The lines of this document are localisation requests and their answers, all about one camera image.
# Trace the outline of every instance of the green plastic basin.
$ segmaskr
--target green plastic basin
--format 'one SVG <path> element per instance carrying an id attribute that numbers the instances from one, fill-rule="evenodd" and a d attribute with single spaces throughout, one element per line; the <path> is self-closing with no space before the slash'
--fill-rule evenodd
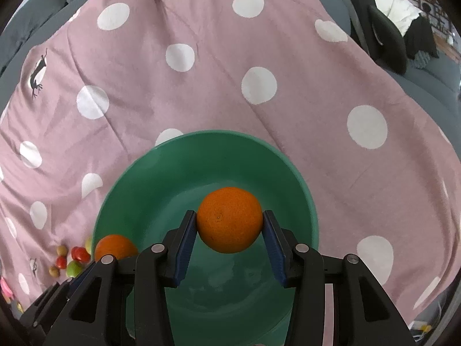
<path id="1" fill-rule="evenodd" d="M 317 216 L 302 176 L 280 151 L 233 131 L 199 131 L 162 143 L 131 165 L 107 195 L 94 235 L 130 238 L 139 251 L 161 242 L 188 209 L 221 187 L 255 195 L 263 210 L 298 241 L 318 248 Z M 293 289 L 274 279 L 264 240 L 237 254 L 220 254 L 197 236 L 185 279 L 166 289 L 177 346 L 246 346 L 284 343 Z M 133 332 L 133 303 L 127 301 Z"/>

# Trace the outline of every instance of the white garment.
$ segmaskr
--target white garment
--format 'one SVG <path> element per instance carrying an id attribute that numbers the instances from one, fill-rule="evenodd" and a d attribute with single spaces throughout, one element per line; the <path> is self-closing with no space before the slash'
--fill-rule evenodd
<path id="1" fill-rule="evenodd" d="M 376 7 L 399 29 L 402 36 L 422 11 L 408 0 L 375 0 Z"/>

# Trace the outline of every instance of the polka dot fabric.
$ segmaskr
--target polka dot fabric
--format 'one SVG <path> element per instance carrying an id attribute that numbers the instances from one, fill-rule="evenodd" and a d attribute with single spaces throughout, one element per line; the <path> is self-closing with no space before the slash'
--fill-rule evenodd
<path id="1" fill-rule="evenodd" d="M 318 0 L 89 0 L 69 18 L 30 51 L 0 118 L 2 274 L 25 307 L 127 166 L 203 129 L 284 152 L 321 253 L 361 256 L 407 323 L 455 277 L 459 160 Z"/>

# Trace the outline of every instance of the orange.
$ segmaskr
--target orange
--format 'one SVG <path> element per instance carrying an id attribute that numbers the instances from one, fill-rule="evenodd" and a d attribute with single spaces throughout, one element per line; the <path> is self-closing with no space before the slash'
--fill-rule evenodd
<path id="1" fill-rule="evenodd" d="M 96 245 L 95 260 L 98 262 L 104 255 L 114 255 L 117 260 L 138 254 L 136 246 L 123 235 L 111 234 L 101 239 Z"/>
<path id="2" fill-rule="evenodd" d="M 201 240 L 223 254 L 248 248 L 261 229 L 262 210 L 258 199 L 237 187 L 211 192 L 197 211 L 197 231 Z"/>

